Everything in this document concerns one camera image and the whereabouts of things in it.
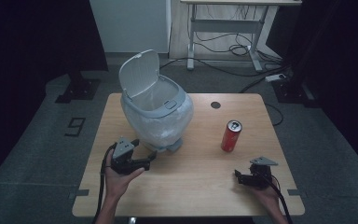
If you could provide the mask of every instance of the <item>white desk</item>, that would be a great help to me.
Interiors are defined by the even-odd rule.
[[[181,0],[192,6],[191,23],[190,23],[190,43],[187,52],[187,69],[194,69],[194,33],[210,32],[210,33],[242,33],[255,34],[253,43],[249,49],[249,55],[255,66],[256,71],[262,71],[260,61],[255,55],[258,39],[263,29],[264,21],[269,10],[269,6],[299,6],[301,1],[297,0]],[[260,20],[200,20],[196,18],[197,5],[246,5],[246,6],[262,6],[263,12]]]

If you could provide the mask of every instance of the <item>power strip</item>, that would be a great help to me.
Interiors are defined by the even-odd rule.
[[[271,81],[276,81],[276,80],[283,80],[285,78],[286,78],[286,76],[284,74],[277,74],[277,75],[272,75],[272,76],[266,77],[266,81],[271,82]]]

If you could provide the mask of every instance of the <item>can lid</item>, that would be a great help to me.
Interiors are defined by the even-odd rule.
[[[242,124],[237,120],[229,121],[227,127],[234,133],[238,133],[242,130]]]

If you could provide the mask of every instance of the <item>red can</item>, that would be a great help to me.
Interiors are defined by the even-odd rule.
[[[234,150],[235,144],[237,143],[241,131],[242,125],[239,121],[229,121],[225,130],[225,135],[223,135],[221,148],[226,152],[231,152],[232,150]]]

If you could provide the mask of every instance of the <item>table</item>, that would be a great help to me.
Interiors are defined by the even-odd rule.
[[[269,6],[300,6],[302,1],[299,0],[181,0],[192,6],[191,23],[190,23],[190,43],[187,50],[187,69],[194,69],[194,33],[211,32],[211,33],[241,33],[255,34],[252,45],[249,47],[249,55],[252,59],[256,71],[262,71],[260,61],[255,54],[258,39],[263,29],[264,21],[269,10]],[[196,18],[197,5],[246,5],[261,6],[263,12],[260,19],[257,20],[200,20]]]
[[[183,145],[176,151],[159,153],[149,171],[134,179],[121,198],[118,217],[243,217],[265,215],[247,187],[239,185],[234,170],[249,174],[252,159],[265,156],[279,163],[271,166],[279,179],[290,214],[302,215],[304,205],[282,153],[269,114],[258,94],[193,93],[194,116],[183,134]],[[101,124],[77,196],[73,214],[93,217],[97,208],[100,167],[104,152],[122,135],[135,139],[120,105],[121,93],[109,96]],[[212,108],[218,102],[221,107]],[[243,125],[235,149],[220,148],[227,122],[237,119]],[[145,158],[150,150],[141,144],[133,159]]]

